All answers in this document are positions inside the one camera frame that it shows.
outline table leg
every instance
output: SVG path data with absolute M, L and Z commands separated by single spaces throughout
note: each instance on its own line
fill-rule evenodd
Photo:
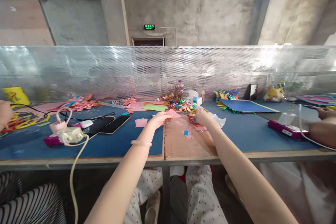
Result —
M 169 166 L 162 167 L 162 179 L 163 179 L 163 214 L 165 223 L 170 224 L 170 177 L 169 177 Z

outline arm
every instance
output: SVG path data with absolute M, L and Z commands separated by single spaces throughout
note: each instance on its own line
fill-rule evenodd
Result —
M 317 112 L 322 121 L 310 125 L 310 137 L 320 144 L 336 149 L 336 111 L 318 108 Z
M 12 119 L 14 112 L 9 101 L 0 100 L 0 131 L 2 131 L 7 123 Z
M 137 141 L 152 142 L 155 130 L 169 118 L 172 116 L 165 112 L 157 113 L 142 130 Z M 111 220 L 113 223 L 123 222 L 148 154 L 148 146 L 132 145 L 107 182 L 85 224 L 111 223 Z
M 208 128 L 218 156 L 253 222 L 297 224 L 272 186 L 203 109 L 197 110 L 197 122 Z

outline blue tabletop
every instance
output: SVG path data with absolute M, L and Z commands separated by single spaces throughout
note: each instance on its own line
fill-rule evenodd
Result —
M 287 112 L 291 105 L 290 103 L 271 103 L 263 101 L 258 101 L 258 103 L 281 112 Z M 243 152 L 296 151 L 321 148 L 309 141 L 291 139 L 269 128 L 266 124 L 268 120 L 256 114 L 233 114 L 228 110 L 223 111 L 222 108 L 216 106 L 214 100 L 204 101 L 202 107 L 213 114 L 217 114 L 219 118 L 227 118 L 222 130 Z M 296 115 L 299 114 L 297 106 L 294 111 Z M 311 122 L 319 121 L 317 111 L 306 107 L 302 108 L 302 118 Z
M 73 117 L 79 119 L 93 118 L 115 112 L 117 118 L 125 112 L 121 108 L 107 106 L 94 107 L 90 110 L 75 112 Z M 98 134 L 89 140 L 81 157 L 119 157 L 124 156 L 131 147 L 130 142 L 136 140 L 143 128 L 135 128 L 135 119 L 146 118 L 150 120 L 157 111 L 134 112 L 131 118 L 122 125 L 113 135 Z M 56 116 L 52 115 L 50 122 L 55 122 Z M 67 147 L 58 145 L 48 147 L 43 138 L 52 132 L 49 125 L 42 127 L 31 126 L 10 132 L 0 138 L 0 160 L 8 159 L 54 159 L 74 158 L 82 146 Z M 153 146 L 149 155 L 162 155 L 163 127 L 155 131 Z

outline black cable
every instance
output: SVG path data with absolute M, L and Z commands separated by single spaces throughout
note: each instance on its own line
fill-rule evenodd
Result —
M 35 109 L 35 108 L 31 107 L 31 106 L 25 105 L 25 104 L 21 104 L 21 103 L 13 103 L 13 104 L 11 104 L 11 106 L 14 106 L 14 105 L 22 105 L 22 106 L 26 106 L 28 108 L 31 108 L 31 109 L 33 109 L 33 110 L 35 110 L 37 112 L 43 113 L 44 114 L 43 117 L 47 117 L 49 113 L 57 112 L 57 111 L 49 111 L 48 113 L 45 113 L 45 112 L 42 112 L 40 110 L 37 110 L 37 109 Z M 68 118 L 68 113 L 63 114 L 63 112 L 60 112 L 60 114 L 65 117 L 64 121 L 66 121 L 67 118 Z M 106 117 L 106 116 L 113 116 L 113 115 L 115 115 L 115 113 L 111 112 L 111 113 L 109 113 L 107 115 L 102 115 L 100 117 L 95 117 L 94 119 L 96 120 L 96 119 L 100 119 L 100 118 L 103 118 L 103 117 Z M 87 120 L 93 119 L 93 118 L 90 118 L 90 119 L 77 119 L 77 118 L 74 118 L 74 117 L 71 117 L 71 118 L 74 119 L 74 120 L 76 120 L 76 121 L 87 121 Z

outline hand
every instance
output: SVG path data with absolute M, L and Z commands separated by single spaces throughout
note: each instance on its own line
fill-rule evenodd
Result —
M 7 124 L 13 117 L 14 112 L 9 101 L 0 100 L 0 124 Z
M 159 112 L 157 113 L 149 122 L 147 125 L 152 126 L 154 129 L 157 129 L 161 127 L 164 124 L 167 124 L 167 122 L 172 121 L 173 116 L 167 114 L 167 112 Z
M 196 110 L 196 121 L 207 128 L 209 124 L 215 124 L 215 121 L 211 118 L 210 114 L 203 108 Z
M 316 110 L 319 114 L 318 117 L 321 120 L 324 120 L 324 119 L 329 118 L 329 117 L 336 117 L 336 111 L 335 110 L 331 110 L 331 109 L 327 109 L 327 108 L 318 108 Z

